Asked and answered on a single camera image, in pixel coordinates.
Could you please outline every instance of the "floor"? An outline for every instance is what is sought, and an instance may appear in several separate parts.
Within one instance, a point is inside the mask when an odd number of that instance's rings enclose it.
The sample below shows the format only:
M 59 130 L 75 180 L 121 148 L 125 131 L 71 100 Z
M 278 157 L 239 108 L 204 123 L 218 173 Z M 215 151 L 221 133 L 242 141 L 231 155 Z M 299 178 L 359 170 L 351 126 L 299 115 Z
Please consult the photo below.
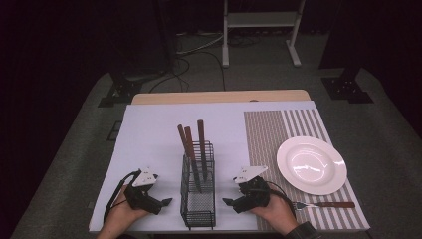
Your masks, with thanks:
M 327 35 L 298 36 L 297 50 L 303 63 L 299 68 L 291 62 L 286 38 L 254 37 L 254 45 L 231 48 L 230 67 L 224 70 L 217 61 L 221 61 L 219 47 L 206 50 L 216 57 L 202 53 L 184 57 L 189 70 L 180 76 L 183 82 L 174 78 L 153 88 L 164 77 L 144 84 L 141 91 L 308 91 L 333 146 L 346 161 L 348 179 L 371 226 L 367 232 L 329 233 L 324 238 L 420 238 L 420 137 L 377 79 L 363 69 L 356 80 L 373 104 L 350 104 L 329 97 L 320 78 L 336 77 L 341 69 L 318 69 Z M 178 47 L 188 50 L 207 41 L 210 38 L 185 36 Z M 185 61 L 177 61 L 174 74 L 186 67 Z M 107 138 L 125 109 L 125 104 L 98 107 L 111 85 L 109 74 L 105 74 L 93 87 L 12 238 L 95 238 L 88 226 L 113 152 L 114 141 Z

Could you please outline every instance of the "striped placemat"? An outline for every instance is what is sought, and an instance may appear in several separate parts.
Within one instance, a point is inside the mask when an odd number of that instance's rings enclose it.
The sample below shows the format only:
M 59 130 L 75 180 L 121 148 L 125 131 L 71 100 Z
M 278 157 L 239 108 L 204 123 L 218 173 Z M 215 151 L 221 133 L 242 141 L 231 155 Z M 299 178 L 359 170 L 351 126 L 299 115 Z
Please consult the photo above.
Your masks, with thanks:
M 315 196 L 291 186 L 278 170 L 277 151 L 287 139 L 312 136 L 331 143 L 317 109 L 244 112 L 244 117 L 251 165 L 268 165 L 269 169 L 261 176 L 280 185 L 292 201 L 354 201 L 356 204 L 354 209 L 305 208 L 296 212 L 299 222 L 309 221 L 317 230 L 356 231 L 369 228 L 348 180 L 335 193 Z M 259 230 L 272 230 L 263 219 L 257 217 L 257 222 Z

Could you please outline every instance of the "white plate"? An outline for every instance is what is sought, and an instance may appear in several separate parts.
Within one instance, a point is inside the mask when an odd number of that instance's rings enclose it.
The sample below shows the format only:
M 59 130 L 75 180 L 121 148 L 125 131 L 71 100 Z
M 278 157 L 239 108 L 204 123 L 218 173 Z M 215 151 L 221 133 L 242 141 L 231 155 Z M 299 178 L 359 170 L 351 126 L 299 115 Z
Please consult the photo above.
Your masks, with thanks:
M 277 165 L 292 186 L 314 195 L 338 191 L 347 178 L 347 168 L 338 151 L 310 136 L 286 140 L 277 152 Z

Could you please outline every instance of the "hand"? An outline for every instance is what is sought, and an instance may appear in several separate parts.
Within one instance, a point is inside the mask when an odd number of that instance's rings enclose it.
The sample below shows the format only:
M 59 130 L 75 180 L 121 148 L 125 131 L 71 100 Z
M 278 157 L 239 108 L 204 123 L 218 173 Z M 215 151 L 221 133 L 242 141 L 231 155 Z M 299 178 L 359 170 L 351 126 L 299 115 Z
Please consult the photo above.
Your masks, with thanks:
M 149 214 L 145 210 L 131 209 L 124 196 L 125 190 L 126 185 L 121 188 L 120 194 L 114 202 L 115 206 L 110 210 L 97 239 L 114 239 L 126 231 L 137 219 Z
M 298 221 L 292 214 L 289 204 L 283 198 L 270 194 L 270 202 L 267 207 L 255 207 L 250 210 L 257 216 L 264 218 L 270 225 L 283 236 L 299 226 Z

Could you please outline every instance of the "utensil holder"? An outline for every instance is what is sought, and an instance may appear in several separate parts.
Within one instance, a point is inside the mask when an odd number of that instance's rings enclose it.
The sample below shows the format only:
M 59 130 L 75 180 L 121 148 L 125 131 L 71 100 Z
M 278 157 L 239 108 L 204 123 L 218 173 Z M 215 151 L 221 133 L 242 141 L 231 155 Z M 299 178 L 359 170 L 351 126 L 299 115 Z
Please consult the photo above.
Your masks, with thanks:
M 213 145 L 205 141 L 205 160 L 201 158 L 199 141 L 194 141 L 193 147 L 195 162 L 186 154 L 183 155 L 180 215 L 189 230 L 191 227 L 214 229 L 216 221 Z

